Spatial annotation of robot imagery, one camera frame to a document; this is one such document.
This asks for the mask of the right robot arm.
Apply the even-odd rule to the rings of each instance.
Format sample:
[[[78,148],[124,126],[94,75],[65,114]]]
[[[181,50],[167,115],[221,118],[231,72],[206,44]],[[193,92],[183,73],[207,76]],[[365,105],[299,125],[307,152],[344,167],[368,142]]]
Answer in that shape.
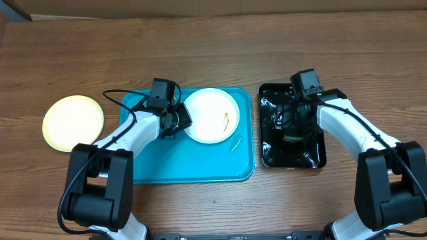
[[[320,239],[426,236],[399,230],[426,217],[426,154],[417,142],[402,143],[379,130],[338,89],[294,91],[288,103],[278,106],[274,123],[327,131],[357,161],[355,209],[327,224]]]

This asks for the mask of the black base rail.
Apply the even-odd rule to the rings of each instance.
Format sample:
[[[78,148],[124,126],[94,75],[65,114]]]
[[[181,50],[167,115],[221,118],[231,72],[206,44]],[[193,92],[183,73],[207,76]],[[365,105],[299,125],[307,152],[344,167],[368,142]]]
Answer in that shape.
[[[151,240],[323,240],[323,231],[294,231],[279,234],[243,235],[180,235],[178,233],[151,234]]]

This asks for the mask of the yellow plate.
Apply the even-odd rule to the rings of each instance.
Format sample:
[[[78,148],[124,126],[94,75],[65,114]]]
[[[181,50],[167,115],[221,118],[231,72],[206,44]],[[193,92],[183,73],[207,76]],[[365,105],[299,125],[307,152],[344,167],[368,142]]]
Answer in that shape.
[[[94,143],[103,125],[103,110],[95,100],[72,95],[49,108],[43,118],[42,133],[50,147],[70,152],[79,143]]]

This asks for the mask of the green yellow sponge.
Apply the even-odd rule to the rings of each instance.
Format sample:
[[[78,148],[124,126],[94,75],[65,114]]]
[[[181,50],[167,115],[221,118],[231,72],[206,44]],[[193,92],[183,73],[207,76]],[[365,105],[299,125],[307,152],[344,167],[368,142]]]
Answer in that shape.
[[[304,139],[304,137],[299,136],[299,135],[290,135],[290,134],[285,134],[283,136],[283,140],[286,141],[302,141]]]

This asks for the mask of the black water tray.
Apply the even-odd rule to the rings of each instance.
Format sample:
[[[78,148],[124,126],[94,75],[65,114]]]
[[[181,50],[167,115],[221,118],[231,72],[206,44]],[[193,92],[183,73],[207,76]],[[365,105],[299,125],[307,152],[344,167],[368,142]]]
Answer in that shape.
[[[298,105],[289,83],[264,83],[258,90],[260,100],[260,149],[266,167],[320,169],[326,165],[324,132],[304,137],[302,141],[283,140],[275,130],[278,105]]]

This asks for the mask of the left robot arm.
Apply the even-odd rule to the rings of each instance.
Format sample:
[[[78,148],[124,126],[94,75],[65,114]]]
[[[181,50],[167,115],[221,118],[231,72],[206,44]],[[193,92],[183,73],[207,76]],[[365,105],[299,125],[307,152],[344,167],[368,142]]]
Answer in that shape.
[[[102,239],[146,239],[147,227],[133,215],[133,162],[152,141],[175,136],[192,123],[183,103],[129,110],[106,138],[71,151],[65,189],[57,209],[60,228]]]

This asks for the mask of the white plate with orange stain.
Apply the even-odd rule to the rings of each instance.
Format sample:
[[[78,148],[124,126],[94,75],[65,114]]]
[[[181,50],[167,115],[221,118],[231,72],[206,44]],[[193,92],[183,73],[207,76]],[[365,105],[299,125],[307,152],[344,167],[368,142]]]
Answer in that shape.
[[[192,120],[185,132],[199,143],[220,143],[238,128],[240,108],[236,100],[224,90],[197,90],[189,95],[184,105]]]

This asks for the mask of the teal plastic tray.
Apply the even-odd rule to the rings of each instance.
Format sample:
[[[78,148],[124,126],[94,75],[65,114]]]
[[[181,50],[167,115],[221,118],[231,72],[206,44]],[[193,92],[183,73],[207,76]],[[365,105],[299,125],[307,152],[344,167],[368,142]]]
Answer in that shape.
[[[174,139],[156,139],[134,160],[135,185],[244,181],[251,176],[255,157],[250,96],[239,87],[222,90],[240,109],[240,122],[231,137],[204,144],[180,131]]]

